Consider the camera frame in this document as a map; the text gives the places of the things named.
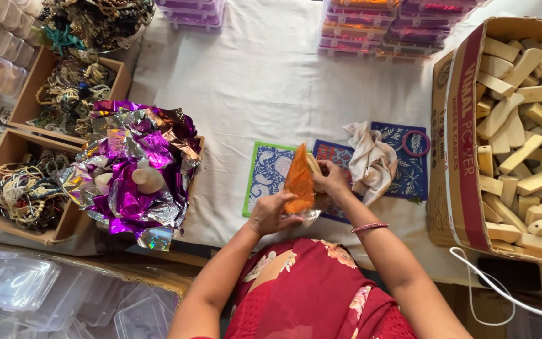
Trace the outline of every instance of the woman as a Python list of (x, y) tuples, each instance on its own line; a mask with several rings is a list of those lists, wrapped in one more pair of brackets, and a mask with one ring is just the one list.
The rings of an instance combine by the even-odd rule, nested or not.
[(325, 176), (313, 176), (316, 189), (346, 212), (394, 298), (338, 244), (293, 239), (250, 257), (261, 237), (302, 221), (280, 220), (295, 198), (280, 192), (260, 198), (248, 222), (202, 269), (168, 339), (219, 338), (219, 316), (234, 287), (226, 339), (471, 338), (407, 246), (350, 192), (342, 170), (329, 161), (319, 165)]

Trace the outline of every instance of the pink bangle on fabric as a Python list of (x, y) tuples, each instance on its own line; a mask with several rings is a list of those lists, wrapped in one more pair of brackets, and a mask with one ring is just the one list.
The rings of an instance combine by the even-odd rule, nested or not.
[(351, 232), (357, 233), (360, 230), (378, 229), (381, 227), (388, 227), (388, 224), (387, 223), (373, 223), (373, 224), (363, 225), (363, 226), (355, 227), (354, 229), (352, 229)]

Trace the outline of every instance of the green border fabric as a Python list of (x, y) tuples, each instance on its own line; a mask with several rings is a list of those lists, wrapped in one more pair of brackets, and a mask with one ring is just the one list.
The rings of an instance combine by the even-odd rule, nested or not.
[(250, 164), (250, 176), (248, 177), (248, 184), (246, 185), (246, 197), (244, 199), (244, 207), (242, 209), (243, 217), (250, 217), (248, 212), (248, 198), (250, 197), (250, 189), (252, 188), (252, 175), (254, 175), (254, 162), (257, 160), (257, 150), (259, 146), (271, 146), (275, 148), (281, 148), (282, 150), (296, 151), (297, 147), (276, 145), (274, 143), (263, 143), (262, 141), (254, 142), (254, 150), (252, 151), (252, 162)]

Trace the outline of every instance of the crumpled foil pile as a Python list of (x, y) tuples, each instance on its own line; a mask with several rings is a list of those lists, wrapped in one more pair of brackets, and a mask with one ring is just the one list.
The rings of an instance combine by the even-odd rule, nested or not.
[[(141, 247), (168, 251), (173, 235), (183, 235), (187, 187), (200, 164), (200, 144), (192, 119), (180, 108), (165, 110), (130, 101), (98, 101), (90, 112), (93, 135), (56, 181), (110, 234), (131, 231)], [(131, 180), (140, 160), (159, 171), (166, 185), (143, 194)], [(94, 178), (112, 173), (109, 193)]]

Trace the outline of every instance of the table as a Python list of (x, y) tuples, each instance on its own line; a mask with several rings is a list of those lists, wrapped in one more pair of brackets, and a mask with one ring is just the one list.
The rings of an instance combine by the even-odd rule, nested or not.
[[(227, 0), (222, 35), (174, 30), (160, 13), (147, 29), (129, 99), (182, 107), (206, 137), (205, 170), (194, 182), (181, 241), (222, 247), (246, 221), (241, 212), (255, 141), (345, 145), (342, 127), (360, 121), (429, 131), (433, 66), (317, 55), (322, 9), (310, 0)], [(542, 1), (494, 0), (456, 28), (437, 58), (482, 20), (500, 15), (542, 16)], [(425, 203), (382, 197), (371, 210), (433, 280), (468, 284), (465, 266), (428, 240)], [(373, 268), (350, 225), (320, 218), (291, 235), (342, 243), (360, 266)], [(286, 236), (265, 237), (259, 248)]]

